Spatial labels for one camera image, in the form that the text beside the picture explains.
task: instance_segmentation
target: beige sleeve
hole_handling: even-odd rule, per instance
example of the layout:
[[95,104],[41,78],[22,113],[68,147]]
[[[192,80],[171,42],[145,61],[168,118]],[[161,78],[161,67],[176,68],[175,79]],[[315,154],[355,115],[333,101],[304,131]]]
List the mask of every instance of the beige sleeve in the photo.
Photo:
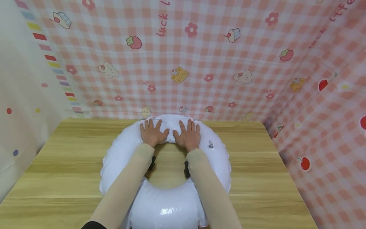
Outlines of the beige sleeve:
[[107,229],[118,229],[151,164],[154,149],[148,144],[137,147],[126,167],[118,175],[92,214],[95,221]]
[[194,149],[186,159],[211,229],[242,229],[229,196],[212,170],[206,154]]

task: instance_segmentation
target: black strap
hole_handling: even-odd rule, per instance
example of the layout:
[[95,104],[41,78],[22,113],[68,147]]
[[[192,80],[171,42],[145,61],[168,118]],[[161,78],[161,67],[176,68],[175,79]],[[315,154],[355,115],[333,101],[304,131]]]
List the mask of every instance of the black strap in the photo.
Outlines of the black strap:
[[155,165],[155,160],[156,160],[156,157],[153,155],[153,158],[151,159],[151,164],[148,168],[149,171],[153,170],[153,167]]
[[89,221],[81,229],[107,229],[100,223]]
[[189,173],[189,169],[188,169],[188,161],[185,161],[184,162],[184,166],[186,167],[185,169],[184,169],[184,175],[186,176],[186,178],[188,179],[190,176],[191,176],[191,174]]

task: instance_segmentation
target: hand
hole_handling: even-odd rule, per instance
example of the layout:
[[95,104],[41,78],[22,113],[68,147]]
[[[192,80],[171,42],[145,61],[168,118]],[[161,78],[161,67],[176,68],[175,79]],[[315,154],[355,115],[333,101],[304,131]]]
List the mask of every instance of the hand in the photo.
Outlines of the hand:
[[151,147],[155,148],[157,144],[163,143],[169,134],[169,129],[166,129],[164,133],[160,132],[160,126],[163,121],[160,119],[154,127],[153,120],[145,120],[145,128],[143,124],[140,124],[142,141]]
[[197,124],[196,127],[195,123],[192,120],[188,120],[187,130],[181,120],[179,120],[179,125],[182,133],[179,136],[178,132],[176,130],[173,130],[175,142],[179,146],[186,148],[188,153],[194,149],[199,148],[199,141],[201,140],[199,125]]

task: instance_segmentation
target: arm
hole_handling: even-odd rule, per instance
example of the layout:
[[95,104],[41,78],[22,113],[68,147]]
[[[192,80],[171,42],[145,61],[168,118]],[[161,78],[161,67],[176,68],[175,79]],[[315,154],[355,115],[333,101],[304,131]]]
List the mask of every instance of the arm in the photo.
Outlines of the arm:
[[162,120],[154,127],[152,119],[145,121],[145,128],[140,124],[143,144],[139,145],[126,167],[115,179],[113,184],[99,203],[90,221],[82,229],[118,229],[127,214],[141,180],[151,164],[154,147],[163,143],[169,130],[160,132]]
[[206,154],[196,148],[187,154],[187,161],[211,229],[241,229],[229,196],[212,170]]
[[197,188],[199,198],[208,218],[211,229],[241,229],[242,226],[220,180],[212,170],[206,154],[199,149],[201,136],[199,125],[188,121],[187,130],[179,121],[181,135],[173,130],[175,141],[185,147],[188,169]]
[[154,149],[148,144],[137,147],[95,209],[90,221],[98,222],[107,229],[119,228],[151,164],[153,154]]

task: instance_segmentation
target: cupcake print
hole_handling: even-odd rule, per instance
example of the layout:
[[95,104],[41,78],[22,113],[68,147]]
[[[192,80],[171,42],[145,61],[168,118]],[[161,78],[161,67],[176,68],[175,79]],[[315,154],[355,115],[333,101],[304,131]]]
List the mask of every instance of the cupcake print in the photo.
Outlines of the cupcake print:
[[180,106],[180,107],[179,107],[179,111],[180,111],[180,112],[186,112],[186,111],[187,111],[187,108],[186,108],[186,107],[184,107],[184,106]]
[[64,14],[63,12],[58,12],[58,13],[53,12],[52,16],[53,16],[53,20],[50,19],[51,21],[57,22],[60,26],[62,26],[65,29],[70,29],[71,21],[66,16],[66,14]]
[[240,38],[240,30],[238,28],[230,29],[228,34],[224,34],[224,36],[227,37],[231,43],[234,43],[234,41]]

